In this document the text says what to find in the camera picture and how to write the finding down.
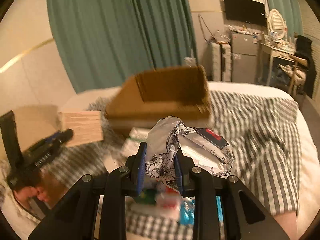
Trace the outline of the floral wrapper bag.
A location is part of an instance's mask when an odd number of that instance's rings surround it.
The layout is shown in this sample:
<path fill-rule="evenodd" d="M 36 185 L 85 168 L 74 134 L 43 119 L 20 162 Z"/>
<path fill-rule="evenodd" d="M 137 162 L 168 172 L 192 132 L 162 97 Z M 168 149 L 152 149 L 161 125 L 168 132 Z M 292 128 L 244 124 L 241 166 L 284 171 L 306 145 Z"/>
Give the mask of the floral wrapper bag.
<path fill-rule="evenodd" d="M 208 128 L 188 127 L 174 116 L 160 119 L 148 133 L 145 174 L 164 181 L 175 175 L 174 157 L 181 150 L 196 166 L 216 177 L 235 174 L 231 145 Z"/>

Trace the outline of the green sachet packet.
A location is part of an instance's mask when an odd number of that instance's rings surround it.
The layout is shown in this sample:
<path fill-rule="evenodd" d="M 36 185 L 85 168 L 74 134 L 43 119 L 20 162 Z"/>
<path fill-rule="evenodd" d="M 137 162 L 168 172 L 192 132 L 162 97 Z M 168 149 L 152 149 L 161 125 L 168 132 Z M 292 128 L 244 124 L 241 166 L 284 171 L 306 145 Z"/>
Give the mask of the green sachet packet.
<path fill-rule="evenodd" d="M 157 190 L 155 189 L 143 189 L 139 196 L 134 197 L 136 203 L 145 205 L 156 204 Z"/>

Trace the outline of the red white sachet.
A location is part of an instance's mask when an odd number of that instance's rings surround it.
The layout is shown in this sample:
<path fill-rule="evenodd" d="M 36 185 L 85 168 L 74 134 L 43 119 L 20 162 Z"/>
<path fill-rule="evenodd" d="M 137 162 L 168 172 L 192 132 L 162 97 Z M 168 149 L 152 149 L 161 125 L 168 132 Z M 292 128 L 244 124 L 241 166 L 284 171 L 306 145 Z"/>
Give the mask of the red white sachet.
<path fill-rule="evenodd" d="M 159 207 L 175 209 L 180 206 L 181 196 L 177 191 L 169 187 L 165 187 L 156 194 L 155 201 Z"/>

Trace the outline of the blue blister pack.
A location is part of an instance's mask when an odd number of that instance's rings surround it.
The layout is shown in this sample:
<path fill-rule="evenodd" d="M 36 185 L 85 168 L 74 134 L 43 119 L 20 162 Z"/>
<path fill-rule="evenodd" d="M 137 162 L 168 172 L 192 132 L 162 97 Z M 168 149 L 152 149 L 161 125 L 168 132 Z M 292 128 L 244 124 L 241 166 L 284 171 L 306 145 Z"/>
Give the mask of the blue blister pack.
<path fill-rule="evenodd" d="M 217 203 L 219 224 L 223 225 L 222 205 L 221 205 L 221 199 L 219 196 L 216 196 L 216 203 Z M 194 212 L 195 212 L 195 199 L 183 198 L 180 206 L 180 223 L 182 225 L 193 225 Z"/>

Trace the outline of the green white medicine box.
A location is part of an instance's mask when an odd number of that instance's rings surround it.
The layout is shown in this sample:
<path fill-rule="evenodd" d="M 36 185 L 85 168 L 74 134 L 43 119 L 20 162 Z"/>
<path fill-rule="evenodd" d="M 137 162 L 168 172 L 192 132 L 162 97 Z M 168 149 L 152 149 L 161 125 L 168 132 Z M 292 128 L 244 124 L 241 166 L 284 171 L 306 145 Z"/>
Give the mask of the green white medicine box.
<path fill-rule="evenodd" d="M 138 152 L 141 142 L 146 142 L 150 129 L 146 128 L 132 128 L 129 137 L 125 140 L 120 154 L 124 158 L 135 155 Z"/>

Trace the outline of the brown cardboard box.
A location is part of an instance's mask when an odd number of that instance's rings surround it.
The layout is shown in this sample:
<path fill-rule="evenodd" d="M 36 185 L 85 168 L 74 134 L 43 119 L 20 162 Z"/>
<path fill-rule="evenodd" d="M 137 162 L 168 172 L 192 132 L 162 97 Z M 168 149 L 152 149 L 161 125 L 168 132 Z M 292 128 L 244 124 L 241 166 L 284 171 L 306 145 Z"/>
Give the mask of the brown cardboard box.
<path fill-rule="evenodd" d="M 105 108 L 114 129 L 152 128 L 167 116 L 188 126 L 202 127 L 212 110 L 204 68 L 169 67 L 148 70 L 128 78 Z"/>

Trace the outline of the white suitcase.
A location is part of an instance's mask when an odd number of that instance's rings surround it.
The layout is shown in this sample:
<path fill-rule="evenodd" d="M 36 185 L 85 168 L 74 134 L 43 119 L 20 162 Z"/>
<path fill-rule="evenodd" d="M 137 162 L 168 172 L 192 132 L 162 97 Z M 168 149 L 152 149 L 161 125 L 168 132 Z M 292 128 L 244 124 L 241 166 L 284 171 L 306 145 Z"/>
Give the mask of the white suitcase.
<path fill-rule="evenodd" d="M 232 50 L 228 43 L 210 44 L 213 81 L 232 81 Z"/>

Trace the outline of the silver mini fridge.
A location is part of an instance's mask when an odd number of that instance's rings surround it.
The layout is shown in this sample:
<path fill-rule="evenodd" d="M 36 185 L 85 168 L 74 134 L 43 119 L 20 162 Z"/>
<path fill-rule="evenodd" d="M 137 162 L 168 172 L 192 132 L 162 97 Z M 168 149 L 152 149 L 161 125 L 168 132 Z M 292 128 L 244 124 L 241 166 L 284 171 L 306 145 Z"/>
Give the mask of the silver mini fridge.
<path fill-rule="evenodd" d="M 255 36 L 231 33 L 232 81 L 256 83 L 258 68 L 258 40 Z"/>

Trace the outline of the white dressing table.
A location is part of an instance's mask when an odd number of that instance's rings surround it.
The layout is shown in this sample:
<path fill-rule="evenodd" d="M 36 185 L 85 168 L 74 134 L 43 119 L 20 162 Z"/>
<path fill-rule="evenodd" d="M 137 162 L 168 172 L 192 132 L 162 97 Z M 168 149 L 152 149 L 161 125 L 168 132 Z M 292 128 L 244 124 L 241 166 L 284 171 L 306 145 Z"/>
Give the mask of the white dressing table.
<path fill-rule="evenodd" d="M 258 83 L 260 85 L 269 86 L 272 79 L 272 71 L 274 67 L 274 59 L 285 61 L 285 64 L 294 64 L 294 60 L 290 57 L 292 54 L 287 51 L 260 43 L 259 60 L 258 60 Z"/>

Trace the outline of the green curtain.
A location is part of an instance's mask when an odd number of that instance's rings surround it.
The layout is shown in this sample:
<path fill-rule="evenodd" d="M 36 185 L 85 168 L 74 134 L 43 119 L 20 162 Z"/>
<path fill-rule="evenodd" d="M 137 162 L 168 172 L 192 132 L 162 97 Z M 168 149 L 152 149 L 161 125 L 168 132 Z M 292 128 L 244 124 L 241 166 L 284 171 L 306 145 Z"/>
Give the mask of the green curtain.
<path fill-rule="evenodd" d="M 118 86 L 197 54 L 188 0 L 47 0 L 47 9 L 76 92 Z"/>
<path fill-rule="evenodd" d="M 288 36 L 303 35 L 303 25 L 298 0 L 268 0 L 269 9 L 277 9 L 286 20 Z"/>

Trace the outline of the wooden chair with clothes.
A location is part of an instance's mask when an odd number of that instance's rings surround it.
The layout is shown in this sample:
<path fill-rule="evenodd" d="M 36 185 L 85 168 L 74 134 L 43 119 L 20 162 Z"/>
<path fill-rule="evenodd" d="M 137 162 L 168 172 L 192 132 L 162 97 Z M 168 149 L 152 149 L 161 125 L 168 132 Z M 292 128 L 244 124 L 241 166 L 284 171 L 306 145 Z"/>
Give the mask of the wooden chair with clothes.
<path fill-rule="evenodd" d="M 315 79 L 317 76 L 315 63 L 312 57 L 312 41 L 302 35 L 296 39 L 296 51 L 292 56 L 294 65 L 281 65 L 280 69 L 290 78 L 289 93 L 296 95 L 300 88 L 308 97 L 313 96 Z"/>

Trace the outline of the white oval vanity mirror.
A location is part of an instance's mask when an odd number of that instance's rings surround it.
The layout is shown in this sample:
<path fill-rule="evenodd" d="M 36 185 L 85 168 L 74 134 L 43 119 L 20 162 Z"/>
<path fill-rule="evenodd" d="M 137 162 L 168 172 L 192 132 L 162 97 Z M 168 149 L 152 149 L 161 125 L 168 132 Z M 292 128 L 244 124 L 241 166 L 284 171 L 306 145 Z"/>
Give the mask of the white oval vanity mirror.
<path fill-rule="evenodd" d="M 277 9 L 271 9 L 268 15 L 268 31 L 276 35 L 278 40 L 285 37 L 287 32 L 286 22 Z"/>

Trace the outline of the black wall television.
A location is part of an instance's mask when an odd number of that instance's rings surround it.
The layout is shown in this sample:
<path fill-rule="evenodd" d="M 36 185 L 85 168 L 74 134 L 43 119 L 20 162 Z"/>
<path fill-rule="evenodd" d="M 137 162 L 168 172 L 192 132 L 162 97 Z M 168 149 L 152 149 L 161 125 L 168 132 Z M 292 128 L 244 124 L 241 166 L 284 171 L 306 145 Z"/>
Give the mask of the black wall television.
<path fill-rule="evenodd" d="M 264 3 L 253 0 L 223 0 L 227 20 L 267 26 Z"/>

